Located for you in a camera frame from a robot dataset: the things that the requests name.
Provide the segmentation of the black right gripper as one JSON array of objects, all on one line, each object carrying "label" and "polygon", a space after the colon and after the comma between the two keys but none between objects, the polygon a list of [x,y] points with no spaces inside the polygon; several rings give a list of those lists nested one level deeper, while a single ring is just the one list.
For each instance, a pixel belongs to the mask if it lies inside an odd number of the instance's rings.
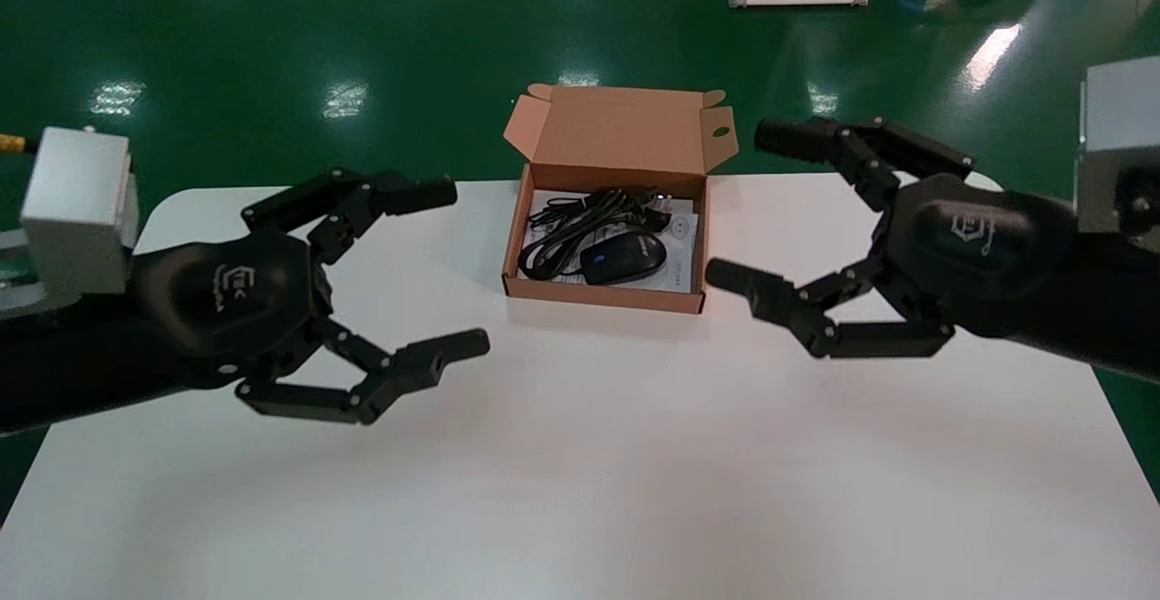
[{"label": "black right gripper", "polygon": [[[706,285],[741,295],[754,319],[788,328],[812,357],[928,359],[952,339],[952,325],[978,337],[1082,335],[1070,298],[1078,229],[1068,205],[969,186],[973,157],[882,117],[763,120],[754,146],[829,165],[867,207],[885,211],[875,256],[809,285],[719,256],[708,262]],[[902,186],[898,171],[918,181]],[[828,316],[871,291],[898,320]]]}]

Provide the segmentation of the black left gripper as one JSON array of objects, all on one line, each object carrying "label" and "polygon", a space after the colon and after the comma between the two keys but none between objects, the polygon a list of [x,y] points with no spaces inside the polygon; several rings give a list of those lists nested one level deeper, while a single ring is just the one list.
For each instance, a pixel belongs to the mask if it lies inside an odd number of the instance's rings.
[{"label": "black left gripper", "polygon": [[[316,318],[333,308],[319,263],[336,263],[378,218],[457,198],[451,179],[327,169],[244,208],[254,232],[240,239],[133,256],[129,289],[177,359],[182,388],[222,388],[248,374],[235,396],[258,414],[374,425],[406,393],[438,386],[447,366],[488,353],[488,332],[467,328],[382,350],[327,316]],[[309,245],[290,236],[306,225],[314,225]],[[363,373],[362,379],[349,390],[281,382],[320,348]]]}]

